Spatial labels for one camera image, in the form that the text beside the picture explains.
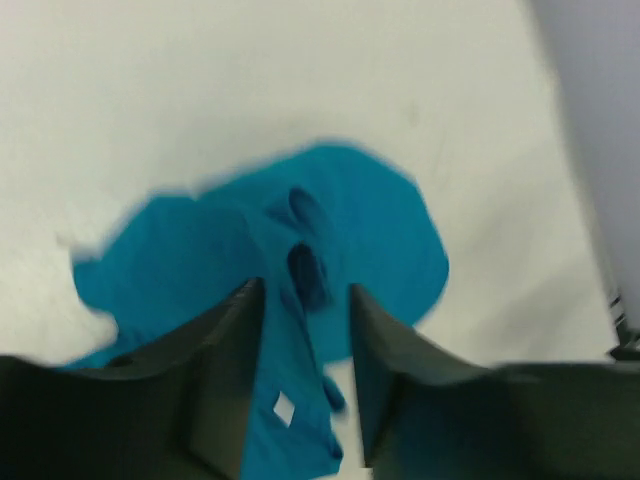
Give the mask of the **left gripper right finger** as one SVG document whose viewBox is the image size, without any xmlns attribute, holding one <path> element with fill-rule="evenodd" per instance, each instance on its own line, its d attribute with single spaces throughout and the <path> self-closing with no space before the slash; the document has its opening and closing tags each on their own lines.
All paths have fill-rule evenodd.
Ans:
<svg viewBox="0 0 640 480">
<path fill-rule="evenodd" d="M 635 479 L 639 352 L 468 363 L 350 289 L 365 465 L 377 479 Z"/>
</svg>

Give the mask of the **teal blue t shirt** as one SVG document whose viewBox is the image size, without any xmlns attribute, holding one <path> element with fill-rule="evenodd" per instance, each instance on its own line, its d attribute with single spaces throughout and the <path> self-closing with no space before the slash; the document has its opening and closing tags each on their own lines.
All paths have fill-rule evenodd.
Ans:
<svg viewBox="0 0 640 480">
<path fill-rule="evenodd" d="M 80 300 L 115 341 L 76 361 L 105 366 L 223 300 L 266 290 L 241 475 L 338 472 L 331 417 L 345 406 L 327 364 L 351 354 L 349 288 L 414 325 L 443 292 L 449 260 L 418 186 L 372 154 L 320 143 L 189 194 L 153 195 L 92 256 L 75 256 Z"/>
</svg>

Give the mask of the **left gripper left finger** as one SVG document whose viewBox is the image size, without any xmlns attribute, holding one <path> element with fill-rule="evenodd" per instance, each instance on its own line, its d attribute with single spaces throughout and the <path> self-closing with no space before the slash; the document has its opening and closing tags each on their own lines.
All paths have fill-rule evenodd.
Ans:
<svg viewBox="0 0 640 480">
<path fill-rule="evenodd" d="M 98 369 L 1 359 L 5 479 L 236 479 L 265 290 L 253 279 Z"/>
</svg>

